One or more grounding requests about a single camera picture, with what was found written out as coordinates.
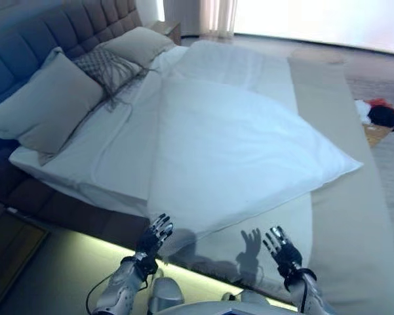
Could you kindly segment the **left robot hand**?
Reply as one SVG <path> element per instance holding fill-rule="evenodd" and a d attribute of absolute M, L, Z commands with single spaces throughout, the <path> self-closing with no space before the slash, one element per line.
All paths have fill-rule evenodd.
<path fill-rule="evenodd" d="M 164 242 L 172 235 L 173 228 L 168 215 L 163 213 L 158 216 L 140 236 L 136 245 L 136 256 L 154 259 Z"/>

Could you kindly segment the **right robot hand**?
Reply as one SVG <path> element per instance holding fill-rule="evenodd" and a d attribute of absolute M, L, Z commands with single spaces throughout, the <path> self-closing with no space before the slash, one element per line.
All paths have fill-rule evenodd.
<path fill-rule="evenodd" d="M 302 266 L 302 255 L 280 226 L 273 226 L 265 233 L 262 241 L 277 264 L 277 270 L 283 278 L 289 277 Z"/>

